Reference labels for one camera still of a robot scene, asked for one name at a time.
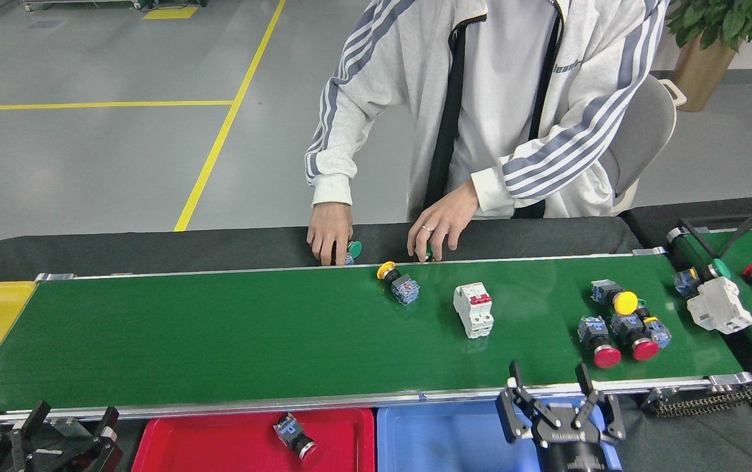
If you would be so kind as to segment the person's left hand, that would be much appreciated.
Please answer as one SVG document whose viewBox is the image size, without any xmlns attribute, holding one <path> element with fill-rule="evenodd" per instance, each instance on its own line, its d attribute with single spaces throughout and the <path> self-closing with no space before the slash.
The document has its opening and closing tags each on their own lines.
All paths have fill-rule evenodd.
<svg viewBox="0 0 752 472">
<path fill-rule="evenodd" d="M 426 261 L 427 248 L 433 259 L 443 259 L 443 247 L 456 251 L 463 230 L 479 207 L 477 190 L 472 180 L 466 180 L 432 206 L 425 209 L 412 224 L 406 237 L 409 256 Z"/>
</svg>

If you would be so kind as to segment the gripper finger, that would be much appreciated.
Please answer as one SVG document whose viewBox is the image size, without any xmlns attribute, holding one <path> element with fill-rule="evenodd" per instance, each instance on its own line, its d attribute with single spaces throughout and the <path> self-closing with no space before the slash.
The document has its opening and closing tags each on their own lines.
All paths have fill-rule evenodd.
<svg viewBox="0 0 752 472">
<path fill-rule="evenodd" d="M 46 401 L 40 401 L 25 420 L 17 422 L 9 432 L 0 433 L 0 471 L 4 471 L 2 466 L 8 462 L 11 466 L 7 471 L 31 471 L 27 464 L 27 449 L 31 437 L 40 430 L 50 410 Z"/>
<path fill-rule="evenodd" d="M 73 416 L 51 419 L 64 444 L 57 453 L 49 452 L 48 470 L 114 471 L 122 458 L 114 430 L 119 415 L 114 406 L 108 407 L 94 431 Z"/>
</svg>

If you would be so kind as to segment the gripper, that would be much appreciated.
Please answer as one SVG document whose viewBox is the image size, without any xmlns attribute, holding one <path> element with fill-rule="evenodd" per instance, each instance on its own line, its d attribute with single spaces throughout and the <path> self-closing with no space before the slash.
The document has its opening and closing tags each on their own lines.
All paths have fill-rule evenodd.
<svg viewBox="0 0 752 472">
<path fill-rule="evenodd" d="M 524 385 L 519 362 L 511 361 L 509 377 L 496 398 L 505 441 L 532 441 L 538 447 L 541 471 L 615 471 L 610 468 L 601 441 L 618 443 L 627 436 L 618 397 L 595 388 L 585 363 L 580 363 L 574 372 L 585 400 L 570 426 L 582 430 L 597 406 L 604 418 L 600 439 L 570 441 L 570 426 L 563 424 L 568 405 L 551 405 L 534 397 Z"/>
</svg>

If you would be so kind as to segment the person's right hand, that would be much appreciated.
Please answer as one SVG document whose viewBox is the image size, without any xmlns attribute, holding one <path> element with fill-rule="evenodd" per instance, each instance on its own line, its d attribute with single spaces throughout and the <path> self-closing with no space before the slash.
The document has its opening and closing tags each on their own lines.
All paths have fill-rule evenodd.
<svg viewBox="0 0 752 472">
<path fill-rule="evenodd" d="M 351 206 L 325 201 L 313 206 L 307 245 L 322 266 L 345 265 L 347 245 L 353 234 Z"/>
</svg>

